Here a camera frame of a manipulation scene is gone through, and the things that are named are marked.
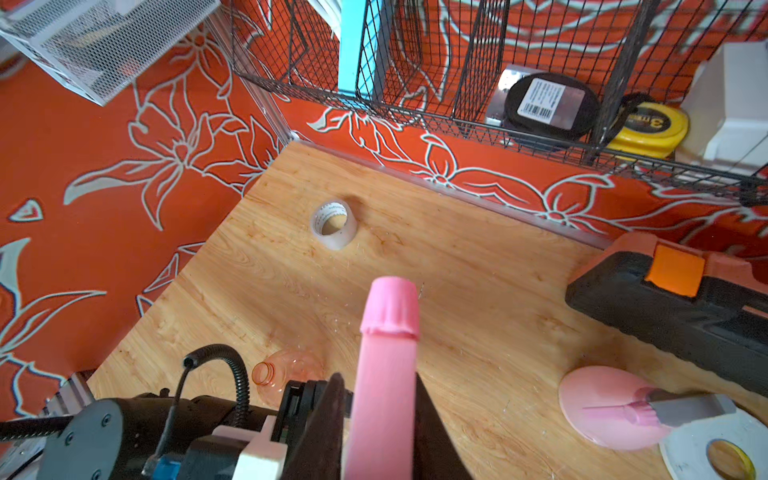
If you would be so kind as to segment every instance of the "orange plastic bottle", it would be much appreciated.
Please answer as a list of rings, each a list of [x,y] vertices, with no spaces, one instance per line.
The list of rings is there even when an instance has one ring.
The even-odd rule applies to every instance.
[[[253,367],[250,374],[256,391],[264,405],[274,409],[280,407],[283,390],[289,380],[306,382],[323,380],[323,364],[306,350],[283,349],[268,356]]]

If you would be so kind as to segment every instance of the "tape roll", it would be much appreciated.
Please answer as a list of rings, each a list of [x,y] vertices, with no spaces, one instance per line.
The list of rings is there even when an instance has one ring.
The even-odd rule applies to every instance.
[[[674,480],[722,480],[710,464],[710,443],[725,440],[748,457],[748,478],[768,475],[768,427],[738,409],[731,415],[697,420],[672,431],[660,444],[661,456]]]
[[[323,234],[323,226],[331,218],[346,215],[346,222],[336,231]],[[331,250],[341,250],[355,238],[357,220],[352,215],[352,209],[344,200],[331,200],[320,205],[310,219],[312,233],[323,245]]]

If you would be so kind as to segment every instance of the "bottle neck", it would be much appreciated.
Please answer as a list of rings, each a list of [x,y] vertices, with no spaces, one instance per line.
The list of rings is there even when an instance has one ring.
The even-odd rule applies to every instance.
[[[253,380],[253,383],[256,383],[257,385],[269,385],[275,379],[275,370],[275,364],[272,362],[257,363],[256,366],[253,367],[251,379]]]

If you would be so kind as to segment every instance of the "white label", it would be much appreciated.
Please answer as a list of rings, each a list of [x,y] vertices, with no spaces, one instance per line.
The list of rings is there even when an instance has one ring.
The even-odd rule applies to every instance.
[[[322,205],[320,209],[315,212],[312,228],[315,229],[315,232],[318,235],[323,235],[323,225],[325,225],[331,217],[335,217],[336,215],[344,215],[348,217],[346,208],[342,204],[339,202],[329,202]]]
[[[549,125],[564,91],[565,85],[534,78],[518,107],[518,115]]]

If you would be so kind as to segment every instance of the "clear tape roll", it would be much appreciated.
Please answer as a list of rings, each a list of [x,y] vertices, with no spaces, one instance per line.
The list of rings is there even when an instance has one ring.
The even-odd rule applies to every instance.
[[[332,217],[346,215],[346,222],[337,231],[323,235],[323,225]],[[344,200],[331,200],[320,205],[310,218],[310,230],[315,238],[331,250],[341,250],[355,238],[357,220]]]

